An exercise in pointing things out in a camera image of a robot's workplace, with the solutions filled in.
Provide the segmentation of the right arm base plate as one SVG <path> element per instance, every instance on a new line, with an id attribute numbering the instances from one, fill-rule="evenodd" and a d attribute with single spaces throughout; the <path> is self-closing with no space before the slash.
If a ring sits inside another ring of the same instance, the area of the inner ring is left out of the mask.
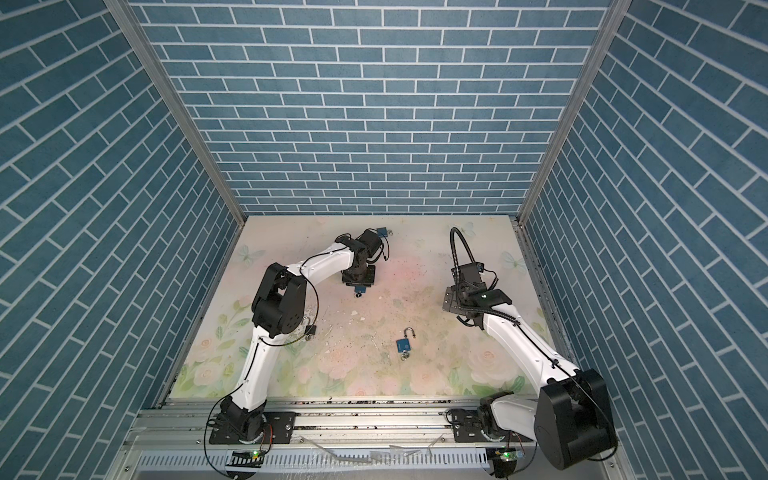
<path id="1" fill-rule="evenodd" d="M 443 414 L 456 443 L 519 443 L 532 439 L 514 430 L 504 430 L 492 418 L 490 409 L 451 408 Z"/>

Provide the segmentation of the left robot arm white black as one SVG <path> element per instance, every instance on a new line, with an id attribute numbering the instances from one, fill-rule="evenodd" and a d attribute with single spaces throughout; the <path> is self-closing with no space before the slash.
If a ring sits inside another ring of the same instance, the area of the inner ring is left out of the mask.
<path id="1" fill-rule="evenodd" d="M 338 236 L 319 253 L 290 265 L 268 266 L 251 304 L 252 339 L 235 389 L 217 401 L 218 413 L 209 416 L 208 442 L 214 445 L 253 444 L 269 434 L 264 411 L 270 378 L 280 351 L 294 342 L 288 338 L 300 326 L 298 339 L 313 336 L 315 318 L 305 321 L 307 292 L 340 275 L 357 297 L 372 287 L 376 263 L 390 255 L 386 228 L 368 228 L 353 237 Z"/>

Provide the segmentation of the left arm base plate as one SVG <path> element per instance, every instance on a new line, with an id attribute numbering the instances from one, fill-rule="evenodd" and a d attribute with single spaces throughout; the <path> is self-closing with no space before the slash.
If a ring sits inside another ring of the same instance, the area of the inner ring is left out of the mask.
<path id="1" fill-rule="evenodd" d="M 296 417 L 294 412 L 256 412 L 230 420 L 219 413 L 207 422 L 208 441 L 214 445 L 289 444 Z"/>

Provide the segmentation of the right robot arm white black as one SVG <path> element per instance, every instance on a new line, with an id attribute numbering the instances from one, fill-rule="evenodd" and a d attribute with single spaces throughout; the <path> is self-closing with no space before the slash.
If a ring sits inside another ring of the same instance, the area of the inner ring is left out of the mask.
<path id="1" fill-rule="evenodd" d="M 495 282 L 483 280 L 481 262 L 471 258 L 460 263 L 455 250 L 468 242 L 459 228 L 450 230 L 449 244 L 453 283 L 446 289 L 444 310 L 495 339 L 537 391 L 534 396 L 501 392 L 483 398 L 474 415 L 476 427 L 491 441 L 517 436 L 533 440 L 558 470 L 612 459 L 619 439 L 603 377 L 551 347 Z"/>

